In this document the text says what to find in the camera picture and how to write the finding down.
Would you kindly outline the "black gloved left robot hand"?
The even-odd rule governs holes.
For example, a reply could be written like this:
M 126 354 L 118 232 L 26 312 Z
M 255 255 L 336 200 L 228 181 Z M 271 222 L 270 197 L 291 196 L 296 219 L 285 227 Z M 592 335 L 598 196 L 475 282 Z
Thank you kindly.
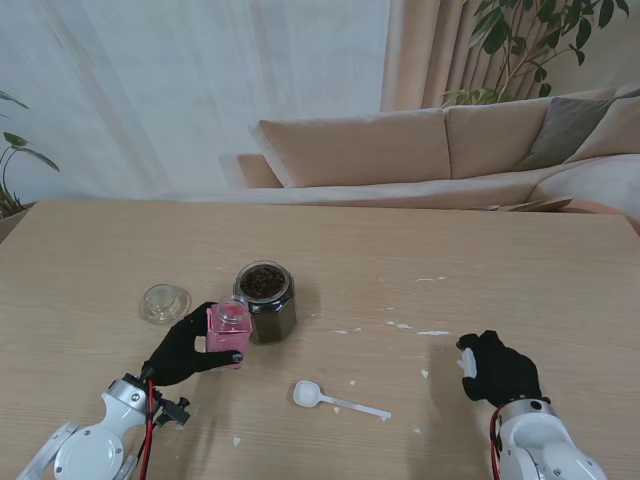
M 205 353 L 195 349 L 197 337 L 207 334 L 207 312 L 215 302 L 205 302 L 174 324 L 141 369 L 141 380 L 157 387 L 179 384 L 195 373 L 214 368 L 239 366 L 241 352 L 228 350 Z

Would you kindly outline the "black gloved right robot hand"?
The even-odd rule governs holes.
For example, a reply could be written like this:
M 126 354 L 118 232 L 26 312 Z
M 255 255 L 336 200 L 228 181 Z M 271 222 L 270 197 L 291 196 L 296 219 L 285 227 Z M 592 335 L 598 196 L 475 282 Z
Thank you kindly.
M 456 346 L 462 352 L 461 383 L 470 400 L 486 400 L 496 408 L 521 399 L 550 402 L 542 394 L 534 362 L 506 346 L 496 331 L 465 334 Z

